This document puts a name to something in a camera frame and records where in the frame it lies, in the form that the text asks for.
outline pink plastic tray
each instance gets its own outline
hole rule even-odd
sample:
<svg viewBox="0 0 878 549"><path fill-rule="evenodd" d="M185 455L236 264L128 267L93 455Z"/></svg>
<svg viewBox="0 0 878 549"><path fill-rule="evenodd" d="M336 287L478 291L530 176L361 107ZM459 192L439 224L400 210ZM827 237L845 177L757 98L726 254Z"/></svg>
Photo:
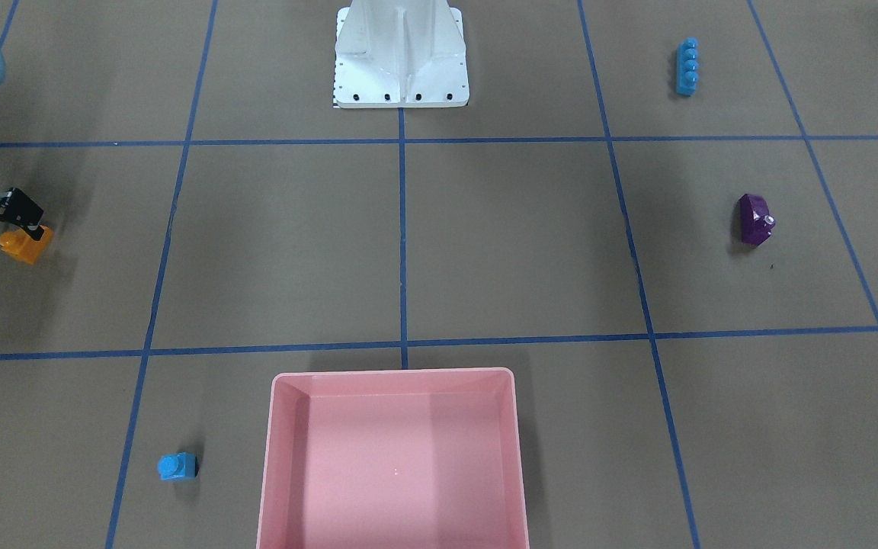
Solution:
<svg viewBox="0 0 878 549"><path fill-rule="evenodd" d="M257 549L529 549L513 374L273 380Z"/></svg>

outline blue block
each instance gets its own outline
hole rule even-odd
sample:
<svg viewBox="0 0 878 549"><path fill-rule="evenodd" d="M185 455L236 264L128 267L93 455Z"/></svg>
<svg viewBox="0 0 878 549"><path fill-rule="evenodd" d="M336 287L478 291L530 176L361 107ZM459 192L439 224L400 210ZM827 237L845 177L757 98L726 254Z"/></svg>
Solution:
<svg viewBox="0 0 878 549"><path fill-rule="evenodd" d="M195 454L186 451L170 453L161 456L158 460L158 474L161 480L185 480L194 479L198 473L198 463Z"/></svg>
<svg viewBox="0 0 878 549"><path fill-rule="evenodd" d="M700 63L697 58L700 52L697 51L696 38L687 38L680 44L676 51L676 93L681 96L690 97L697 90L697 81L700 80Z"/></svg>

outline purple toy brick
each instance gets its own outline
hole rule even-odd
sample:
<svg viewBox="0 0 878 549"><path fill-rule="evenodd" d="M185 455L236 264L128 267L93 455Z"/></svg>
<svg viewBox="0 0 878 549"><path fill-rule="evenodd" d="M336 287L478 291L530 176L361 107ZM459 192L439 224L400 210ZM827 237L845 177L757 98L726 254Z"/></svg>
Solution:
<svg viewBox="0 0 878 549"><path fill-rule="evenodd" d="M741 197L741 241L760 246L774 228L774 218L767 209L767 201L756 194Z"/></svg>

